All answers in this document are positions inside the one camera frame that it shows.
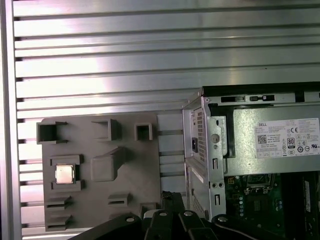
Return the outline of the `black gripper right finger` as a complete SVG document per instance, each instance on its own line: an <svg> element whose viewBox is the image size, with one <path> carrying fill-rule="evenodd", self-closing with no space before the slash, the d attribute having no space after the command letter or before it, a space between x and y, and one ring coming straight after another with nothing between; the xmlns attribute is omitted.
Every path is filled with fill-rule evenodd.
<svg viewBox="0 0 320 240"><path fill-rule="evenodd" d="M187 240L284 240L245 220L219 214L208 221L185 208L182 195L174 193L174 210Z"/></svg>

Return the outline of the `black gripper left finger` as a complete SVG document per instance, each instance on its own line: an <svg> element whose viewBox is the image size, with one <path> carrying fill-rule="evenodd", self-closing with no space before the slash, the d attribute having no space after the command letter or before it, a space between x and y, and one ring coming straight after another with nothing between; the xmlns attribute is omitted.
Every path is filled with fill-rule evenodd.
<svg viewBox="0 0 320 240"><path fill-rule="evenodd" d="M81 234L76 240L170 240L172 237L174 193L162 192L163 209L152 217L140 218L126 213L97 225Z"/></svg>

